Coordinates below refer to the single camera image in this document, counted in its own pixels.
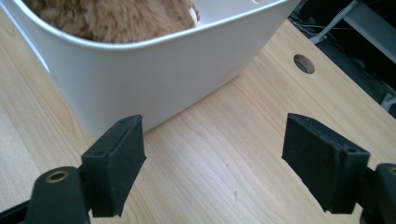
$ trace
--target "white object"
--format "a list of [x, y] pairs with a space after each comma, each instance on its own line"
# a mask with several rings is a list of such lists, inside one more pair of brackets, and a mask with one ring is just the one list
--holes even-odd
[[195, 10], [191, 7], [189, 9], [189, 12], [191, 14], [192, 20], [194, 21], [195, 26], [197, 26], [198, 25], [198, 18], [197, 18], [197, 14], [196, 14]]
[[326, 37], [326, 34], [330, 32], [330, 30], [338, 24], [340, 20], [342, 20], [359, 2], [358, 1], [352, 1], [346, 8], [343, 8], [335, 17], [332, 19], [332, 21], [329, 23], [329, 25], [326, 26], [319, 34], [312, 36], [309, 38], [309, 40], [316, 45], [317, 43], [321, 42], [324, 40]]
[[392, 96], [390, 93], [387, 93], [381, 102], [382, 108], [386, 111], [389, 111], [394, 104], [396, 104], [396, 96]]
[[196, 28], [131, 44], [61, 32], [21, 0], [0, 5], [92, 137], [116, 120], [144, 116], [144, 131], [171, 118], [238, 74], [299, 1], [194, 0]]

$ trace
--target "black plastic part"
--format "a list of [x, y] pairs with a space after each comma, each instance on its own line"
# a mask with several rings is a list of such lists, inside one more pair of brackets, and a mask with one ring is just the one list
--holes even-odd
[[362, 217], [366, 217], [367, 220], [375, 220], [377, 224], [380, 224], [378, 221], [381, 219], [381, 213], [375, 193], [375, 181], [375, 171], [367, 168], [366, 172], [358, 178], [359, 187], [356, 189], [356, 202], [364, 208]]
[[20, 223], [26, 219], [27, 206], [30, 201], [20, 203], [0, 213], [0, 223]]
[[288, 114], [282, 158], [324, 211], [352, 213], [370, 153], [317, 120]]
[[379, 164], [375, 169], [375, 196], [387, 224], [396, 223], [396, 165]]
[[26, 223], [89, 223], [77, 168], [56, 168], [35, 181]]
[[121, 216], [134, 181], [146, 159], [142, 116], [116, 122], [82, 156], [84, 178], [92, 185], [90, 205], [94, 217]]

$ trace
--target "round hole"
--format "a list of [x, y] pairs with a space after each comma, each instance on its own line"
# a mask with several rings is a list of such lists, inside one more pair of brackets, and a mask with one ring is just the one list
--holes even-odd
[[296, 54], [293, 57], [294, 63], [301, 71], [307, 74], [313, 74], [315, 72], [315, 66], [312, 64], [311, 60], [301, 54]]
[[95, 151], [93, 153], [93, 156], [102, 156], [103, 154], [105, 154], [105, 152], [103, 152], [103, 151]]
[[56, 183], [56, 182], [66, 179], [68, 175], [69, 175], [69, 173], [67, 171], [63, 171], [63, 170], [56, 171], [56, 172], [47, 176], [46, 182], [53, 184], [53, 183]]

